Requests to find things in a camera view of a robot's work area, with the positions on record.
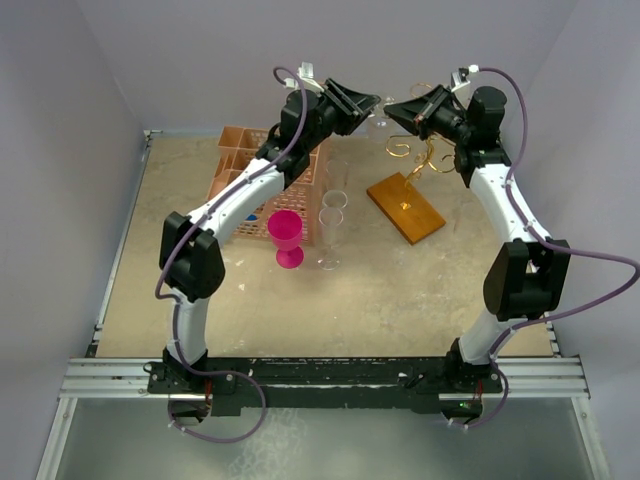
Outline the pink wine glass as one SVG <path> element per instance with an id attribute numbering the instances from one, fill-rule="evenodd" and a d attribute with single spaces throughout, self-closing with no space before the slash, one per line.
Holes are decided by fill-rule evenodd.
<path id="1" fill-rule="evenodd" d="M 273 213 L 267 222 L 267 230 L 276 247 L 276 261 L 285 269 L 295 269 L 304 260 L 301 247 L 303 221 L 292 210 L 280 210 Z"/>

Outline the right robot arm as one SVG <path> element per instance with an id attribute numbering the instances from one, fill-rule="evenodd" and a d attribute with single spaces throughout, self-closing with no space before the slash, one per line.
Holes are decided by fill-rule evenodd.
<path id="1" fill-rule="evenodd" d="M 451 345 L 444 360 L 446 383 L 467 391 L 495 375 L 491 362 L 518 329 L 555 310 L 568 271 L 567 242 L 547 231 L 533 234 L 512 205 L 518 192 L 507 175 L 511 161 L 500 139 L 506 95 L 481 86 L 468 104 L 444 86 L 421 97 L 385 106 L 385 114 L 421 140 L 438 134 L 452 142 L 454 168 L 485 209 L 501 247 L 484 283 L 484 311 Z"/>

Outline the clear flute wine glass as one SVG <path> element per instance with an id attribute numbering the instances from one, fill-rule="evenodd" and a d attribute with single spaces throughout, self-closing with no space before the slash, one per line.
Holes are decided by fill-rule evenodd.
<path id="1" fill-rule="evenodd" d="M 348 179 L 349 165 L 344 160 L 330 160 L 326 165 L 326 189 L 344 191 Z"/>

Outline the clear round wine glass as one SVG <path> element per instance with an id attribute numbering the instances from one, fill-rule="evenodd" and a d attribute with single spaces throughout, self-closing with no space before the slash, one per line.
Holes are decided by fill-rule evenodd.
<path id="1" fill-rule="evenodd" d="M 344 191 L 329 190 L 324 194 L 322 202 L 323 202 L 323 208 L 336 207 L 336 208 L 339 208 L 344 215 L 344 224 L 342 227 L 342 234 L 337 246 L 342 245 L 344 243 L 344 239 L 346 235 L 346 223 L 347 223 L 346 212 L 347 212 L 347 206 L 348 206 L 348 196 Z"/>

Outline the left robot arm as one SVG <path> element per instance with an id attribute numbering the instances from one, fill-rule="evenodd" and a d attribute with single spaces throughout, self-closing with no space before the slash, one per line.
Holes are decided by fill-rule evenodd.
<path id="1" fill-rule="evenodd" d="M 316 90 L 298 86 L 247 167 L 206 204 L 165 219 L 155 296 L 173 303 L 163 363 L 182 391 L 194 392 L 205 382 L 207 308 L 224 280 L 226 241 L 258 207 L 304 173 L 314 149 L 333 134 L 352 134 L 380 101 L 376 94 L 356 92 L 332 79 Z"/>

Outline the clear wine glass back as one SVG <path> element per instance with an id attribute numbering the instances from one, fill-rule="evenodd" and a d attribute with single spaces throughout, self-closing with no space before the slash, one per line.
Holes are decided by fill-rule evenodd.
<path id="1" fill-rule="evenodd" d="M 321 269 L 334 270 L 340 265 L 340 255 L 337 245 L 342 234 L 344 215 L 339 208 L 325 207 L 318 216 L 322 253 L 318 260 Z"/>

